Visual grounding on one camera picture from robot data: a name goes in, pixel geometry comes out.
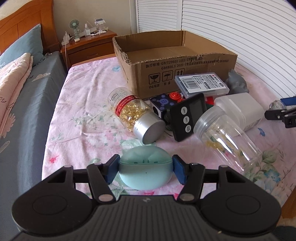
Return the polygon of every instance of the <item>mint green earbuds case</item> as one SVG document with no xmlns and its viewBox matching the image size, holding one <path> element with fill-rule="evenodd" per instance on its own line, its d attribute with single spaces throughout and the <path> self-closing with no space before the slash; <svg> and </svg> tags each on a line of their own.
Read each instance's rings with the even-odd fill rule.
<svg viewBox="0 0 296 241">
<path fill-rule="evenodd" d="M 152 190 L 167 184 L 173 174 L 172 157 L 157 146 L 138 146 L 119 161 L 122 181 L 136 190 Z"/>
</svg>

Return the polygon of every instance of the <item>cardboard box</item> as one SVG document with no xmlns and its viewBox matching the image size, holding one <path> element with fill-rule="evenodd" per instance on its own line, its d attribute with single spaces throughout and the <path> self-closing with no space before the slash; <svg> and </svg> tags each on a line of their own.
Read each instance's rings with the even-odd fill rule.
<svg viewBox="0 0 296 241">
<path fill-rule="evenodd" d="M 113 37 L 130 90 L 142 99 L 178 90 L 176 75 L 215 72 L 225 81 L 237 54 L 187 31 L 152 31 Z"/>
</svg>

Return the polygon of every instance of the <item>red bottle cap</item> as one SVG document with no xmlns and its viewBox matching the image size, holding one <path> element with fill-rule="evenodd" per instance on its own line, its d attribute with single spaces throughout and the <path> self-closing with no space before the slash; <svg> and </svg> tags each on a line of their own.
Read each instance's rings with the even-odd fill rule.
<svg viewBox="0 0 296 241">
<path fill-rule="evenodd" d="M 206 99 L 206 104 L 211 104 L 211 105 L 214 105 L 214 98 L 212 96 L 209 96 L 209 97 L 205 97 Z"/>
<path fill-rule="evenodd" d="M 172 92 L 170 93 L 170 98 L 172 100 L 179 100 L 181 98 L 181 94 L 178 92 Z"/>
</svg>

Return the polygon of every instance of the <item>pink blanket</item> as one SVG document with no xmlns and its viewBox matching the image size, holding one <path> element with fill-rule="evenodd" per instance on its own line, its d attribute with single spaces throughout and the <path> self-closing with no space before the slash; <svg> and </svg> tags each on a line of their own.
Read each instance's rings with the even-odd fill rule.
<svg viewBox="0 0 296 241">
<path fill-rule="evenodd" d="M 24 53 L 0 69 L 0 137 L 5 137 L 12 127 L 14 121 L 7 123 L 8 115 L 31 73 L 32 64 L 33 56 Z"/>
<path fill-rule="evenodd" d="M 275 96 L 262 80 L 242 66 L 237 65 L 236 71 L 248 82 L 250 94 L 268 109 Z M 142 145 L 107 107 L 107 96 L 121 86 L 127 87 L 127 83 L 116 58 L 82 64 L 69 70 L 49 128 L 43 179 L 64 165 L 83 169 L 91 163 L 105 163 L 113 154 L 122 155 L 130 148 Z M 247 134 L 261 149 L 263 156 L 258 169 L 249 170 L 245 176 L 274 195 L 283 205 L 296 184 L 295 129 L 285 129 L 280 121 L 264 119 Z M 211 169 L 221 164 L 195 136 L 176 142 L 170 134 L 164 133 L 153 145 L 163 148 L 170 155 L 178 154 L 187 163 L 198 162 Z M 86 185 L 77 188 L 89 194 Z M 182 185 L 173 176 L 162 188 L 137 191 L 127 187 L 117 175 L 110 188 L 116 197 L 120 194 L 172 194 L 176 197 Z M 202 196 L 214 188 L 214 184 L 205 185 Z"/>
</svg>

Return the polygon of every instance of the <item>blue pillow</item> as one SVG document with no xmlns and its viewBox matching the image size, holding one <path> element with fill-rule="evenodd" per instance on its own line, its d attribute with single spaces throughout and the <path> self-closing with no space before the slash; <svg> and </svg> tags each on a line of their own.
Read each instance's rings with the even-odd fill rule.
<svg viewBox="0 0 296 241">
<path fill-rule="evenodd" d="M 0 56 L 0 68 L 14 61 L 24 53 L 30 53 L 34 56 L 33 66 L 39 64 L 45 59 L 43 56 L 40 24 L 36 25 L 29 32 L 21 36 L 4 51 L 4 53 Z"/>
</svg>

